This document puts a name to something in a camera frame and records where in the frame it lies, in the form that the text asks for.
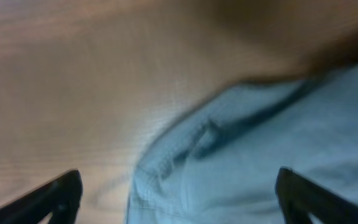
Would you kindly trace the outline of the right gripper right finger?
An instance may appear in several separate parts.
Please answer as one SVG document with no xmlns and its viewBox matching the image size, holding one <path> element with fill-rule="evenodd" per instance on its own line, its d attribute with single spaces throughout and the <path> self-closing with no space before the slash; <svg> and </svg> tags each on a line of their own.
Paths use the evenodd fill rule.
<svg viewBox="0 0 358 224">
<path fill-rule="evenodd" d="M 286 224 L 312 224 L 311 215 L 321 223 L 358 223 L 358 206 L 298 175 L 280 168 L 275 193 Z"/>
</svg>

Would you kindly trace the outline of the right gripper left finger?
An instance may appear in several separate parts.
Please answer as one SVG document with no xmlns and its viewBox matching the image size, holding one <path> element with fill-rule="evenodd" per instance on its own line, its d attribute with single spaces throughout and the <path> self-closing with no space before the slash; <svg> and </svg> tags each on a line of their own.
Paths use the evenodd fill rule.
<svg viewBox="0 0 358 224">
<path fill-rule="evenodd" d="M 80 172 L 69 170 L 0 208 L 0 224 L 74 224 L 83 195 Z"/>
</svg>

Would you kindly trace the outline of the grey shorts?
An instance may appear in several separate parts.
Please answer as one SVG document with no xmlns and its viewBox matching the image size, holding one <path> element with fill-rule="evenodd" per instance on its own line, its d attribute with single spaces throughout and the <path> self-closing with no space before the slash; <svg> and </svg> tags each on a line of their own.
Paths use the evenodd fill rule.
<svg viewBox="0 0 358 224">
<path fill-rule="evenodd" d="M 161 135 L 135 167 L 126 223 L 282 223 L 289 167 L 358 205 L 358 65 L 240 84 Z"/>
</svg>

